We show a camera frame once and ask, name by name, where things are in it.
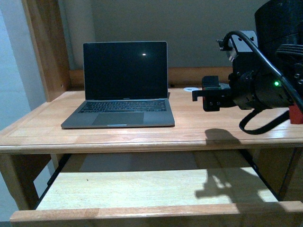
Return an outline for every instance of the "silver laptop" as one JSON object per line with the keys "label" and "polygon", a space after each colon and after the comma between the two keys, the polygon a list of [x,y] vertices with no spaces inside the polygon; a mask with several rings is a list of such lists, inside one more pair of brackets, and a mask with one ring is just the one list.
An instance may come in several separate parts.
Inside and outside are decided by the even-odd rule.
{"label": "silver laptop", "polygon": [[85,99],[63,129],[174,126],[166,42],[83,45]]}

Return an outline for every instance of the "white wall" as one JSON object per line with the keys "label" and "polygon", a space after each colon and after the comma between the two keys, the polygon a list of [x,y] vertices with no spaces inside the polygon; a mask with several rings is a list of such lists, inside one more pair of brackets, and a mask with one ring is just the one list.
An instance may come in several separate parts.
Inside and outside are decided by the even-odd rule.
{"label": "white wall", "polygon": [[[45,94],[21,0],[0,0],[0,130],[45,102]],[[46,167],[35,186],[39,195],[50,173]],[[0,222],[17,206],[0,175]]]}

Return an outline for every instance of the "laptop lid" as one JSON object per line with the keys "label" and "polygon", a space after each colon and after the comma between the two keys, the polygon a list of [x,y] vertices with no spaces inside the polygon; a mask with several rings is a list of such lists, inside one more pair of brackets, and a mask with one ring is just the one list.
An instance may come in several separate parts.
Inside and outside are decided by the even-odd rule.
{"label": "laptop lid", "polygon": [[86,100],[168,97],[167,43],[85,43]]}

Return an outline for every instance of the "laptop keyboard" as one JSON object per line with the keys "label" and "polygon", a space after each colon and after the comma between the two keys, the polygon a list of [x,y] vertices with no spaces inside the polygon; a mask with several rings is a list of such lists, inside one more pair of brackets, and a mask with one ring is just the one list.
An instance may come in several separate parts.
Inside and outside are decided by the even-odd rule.
{"label": "laptop keyboard", "polygon": [[166,111],[165,101],[87,102],[79,113]]}

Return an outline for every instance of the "pull-out drawer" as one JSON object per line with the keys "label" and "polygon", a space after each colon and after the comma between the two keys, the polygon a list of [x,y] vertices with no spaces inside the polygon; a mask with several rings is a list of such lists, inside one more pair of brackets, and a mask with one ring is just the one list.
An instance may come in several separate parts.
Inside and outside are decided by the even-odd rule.
{"label": "pull-out drawer", "polygon": [[299,226],[236,150],[72,155],[13,226]]}

